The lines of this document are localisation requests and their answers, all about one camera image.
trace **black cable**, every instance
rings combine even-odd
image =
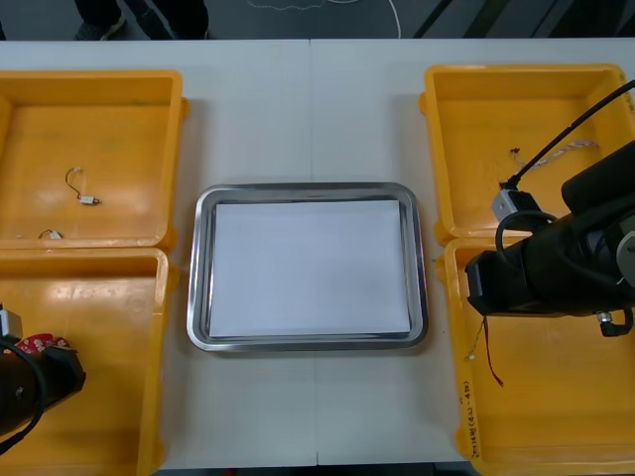
[[[68,176],[70,176],[70,174],[72,174],[73,172],[75,172],[75,167],[73,167],[72,169],[69,169],[68,172],[66,172],[66,177],[64,178],[64,181],[66,182],[66,185],[68,185],[70,188],[72,188],[73,190],[77,192],[77,199],[81,200],[81,192],[78,189],[76,189],[74,186],[72,186],[70,184],[70,181],[68,181]]]
[[[592,106],[590,109],[586,110],[586,112],[584,112],[581,116],[575,119],[570,126],[568,126],[563,132],[561,132],[556,137],[556,139],[554,139],[552,142],[547,144],[547,146],[545,146],[545,148],[542,151],[540,151],[536,155],[536,157],[534,157],[534,159],[532,159],[527,164],[525,164],[525,166],[523,166],[523,168],[520,171],[518,171],[516,174],[510,177],[507,181],[504,181],[503,183],[501,183],[501,188],[516,189],[521,177],[524,174],[526,174],[542,157],[544,157],[548,151],[550,151],[553,147],[555,147],[559,141],[564,139],[573,129],[578,127],[582,122],[584,122],[586,119],[591,117],[601,108],[603,108],[606,104],[611,102],[613,99],[618,98],[619,96],[621,96],[628,90],[632,89],[633,87],[635,87],[635,79],[628,81],[626,84],[624,84],[621,87],[618,87],[613,92],[611,92],[608,96],[601,99],[597,104]]]
[[[42,415],[47,409],[47,401],[49,399],[49,395],[47,390],[47,381],[44,378],[42,369],[40,369],[38,364],[31,358],[29,354],[2,339],[0,339],[0,349],[7,349],[8,351],[13,352],[18,358],[25,361],[29,365],[29,367],[31,367],[31,370],[33,370],[33,374],[36,377],[36,383],[38,384],[38,407],[36,408],[36,412],[33,415],[33,418],[23,430],[18,431],[17,433],[9,436],[4,441],[0,442],[0,455],[2,455],[9,451],[14,445],[22,441],[24,437],[29,434],[33,428],[35,428],[36,424],[38,424],[38,421],[40,421],[40,418],[42,418]]]
[[[505,218],[500,220],[500,223],[498,224],[498,228],[496,228],[496,237],[495,237],[496,254],[498,255],[498,258],[500,259],[500,261],[502,261],[506,266],[508,266],[509,268],[515,271],[518,271],[518,268],[514,266],[514,264],[511,261],[509,261],[509,257],[505,253],[505,248],[503,248],[503,233],[505,232],[505,229],[509,226],[510,223],[516,221],[518,218],[521,218],[521,217],[545,218],[550,221],[556,221],[558,219],[554,215],[550,213],[546,213],[544,211],[540,211],[540,210],[519,210],[519,211],[516,211],[515,213],[511,213],[507,215]]]

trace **shoe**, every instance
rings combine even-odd
[[[114,25],[90,25],[82,23],[75,33],[74,39],[78,42],[105,42],[117,33],[126,24],[126,17],[121,15],[119,21]]]

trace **white wire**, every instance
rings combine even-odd
[[[335,5],[350,5],[352,3],[357,3],[359,0],[321,0],[319,3],[314,3],[313,5],[307,5],[306,7],[300,7],[298,5],[287,5],[286,7],[276,7],[275,5],[258,5],[253,3],[251,0],[247,0],[247,4],[253,8],[260,9],[269,9],[275,10],[277,12],[285,12],[287,10],[298,10],[304,12],[305,10],[311,10],[312,8],[321,8],[326,3],[333,3]],[[393,11],[393,15],[395,17],[395,25],[397,25],[397,38],[401,40],[401,22],[399,21],[399,15],[397,14],[397,9],[395,8],[395,4],[393,0],[388,0],[390,4],[390,8]]]
[[[395,8],[395,4],[393,0],[388,0],[390,3],[390,8],[393,9],[393,15],[395,16],[395,25],[397,25],[397,38],[401,40],[401,22],[399,21],[399,15],[397,14],[397,9]]]
[[[321,0],[321,2],[319,3],[308,5],[306,7],[299,7],[298,5],[287,5],[286,7],[276,7],[274,5],[258,5],[253,3],[251,0],[247,0],[247,4],[251,7],[276,10],[277,12],[285,12],[287,10],[300,10],[301,12],[304,12],[305,10],[311,10],[312,8],[321,8],[324,6],[325,3],[326,3],[326,0]]]

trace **small electronic component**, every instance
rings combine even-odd
[[[52,240],[59,240],[63,238],[62,234],[58,230],[44,230],[42,233],[40,233],[40,236],[38,238],[44,238],[47,233],[49,234],[48,238],[51,238]]]
[[[72,186],[72,184],[70,183],[71,174],[79,174],[81,172],[83,172],[82,167],[73,167],[72,169],[69,169],[66,172],[66,177],[64,179],[66,182],[66,185],[68,185],[73,191],[77,193],[77,199],[79,200],[79,203],[81,203],[82,205],[88,205],[88,206],[98,205],[99,203],[101,203],[101,200],[99,198],[93,195],[82,194],[77,188]]]

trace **metal screw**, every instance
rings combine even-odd
[[[599,320],[600,322],[612,322],[613,321],[613,316],[611,315],[610,312],[606,312],[604,310],[601,310],[600,312],[596,312],[595,314],[597,315],[597,320]]]

